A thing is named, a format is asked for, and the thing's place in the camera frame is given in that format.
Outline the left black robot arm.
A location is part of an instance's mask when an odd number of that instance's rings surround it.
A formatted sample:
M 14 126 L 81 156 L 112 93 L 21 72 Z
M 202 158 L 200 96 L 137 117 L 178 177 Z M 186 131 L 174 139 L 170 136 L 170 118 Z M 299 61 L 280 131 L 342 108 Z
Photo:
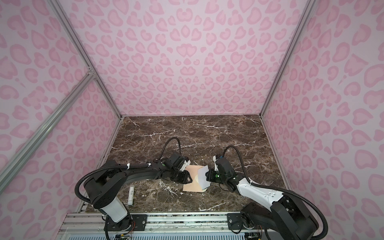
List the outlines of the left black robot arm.
M 80 178 L 75 194 L 105 216 L 104 232 L 108 239 L 109 231 L 133 231 L 136 227 L 128 208 L 117 197 L 125 184 L 160 179 L 190 184 L 193 180 L 186 171 L 190 163 L 188 158 L 178 155 L 139 165 L 111 161 Z

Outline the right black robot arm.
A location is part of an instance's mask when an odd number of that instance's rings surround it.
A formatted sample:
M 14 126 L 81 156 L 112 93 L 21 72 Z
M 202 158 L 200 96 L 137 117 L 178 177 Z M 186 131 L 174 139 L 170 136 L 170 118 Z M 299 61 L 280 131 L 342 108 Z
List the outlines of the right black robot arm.
M 223 184 L 227 189 L 247 197 L 258 205 L 242 210 L 245 224 L 260 225 L 278 232 L 284 240 L 313 240 L 319 223 L 305 201 L 283 190 L 260 188 L 252 180 L 234 171 L 230 166 L 208 169 L 205 179 Z

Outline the green floral letter paper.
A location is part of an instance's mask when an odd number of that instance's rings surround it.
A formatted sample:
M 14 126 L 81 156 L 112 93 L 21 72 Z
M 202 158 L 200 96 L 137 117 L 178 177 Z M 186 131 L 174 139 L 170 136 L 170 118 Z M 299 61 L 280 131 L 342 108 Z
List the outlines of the green floral letter paper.
M 202 190 L 207 189 L 211 185 L 211 182 L 207 180 L 207 176 L 206 176 L 208 172 L 209 172 L 208 166 L 201 167 L 197 171 L 198 182 Z

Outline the pink envelope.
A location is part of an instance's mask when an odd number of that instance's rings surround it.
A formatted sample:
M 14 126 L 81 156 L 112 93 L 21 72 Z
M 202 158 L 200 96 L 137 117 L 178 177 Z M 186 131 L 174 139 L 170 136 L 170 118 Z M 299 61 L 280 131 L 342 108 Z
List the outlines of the pink envelope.
M 200 185 L 199 185 L 199 182 L 198 182 L 197 171 L 201 167 L 204 167 L 204 166 L 189 165 L 186 168 L 186 171 L 188 171 L 190 173 L 193 182 L 191 184 L 185 184 L 183 186 L 183 191 L 184 192 L 203 193 L 203 192 L 205 192 L 207 190 L 207 189 L 202 190 Z

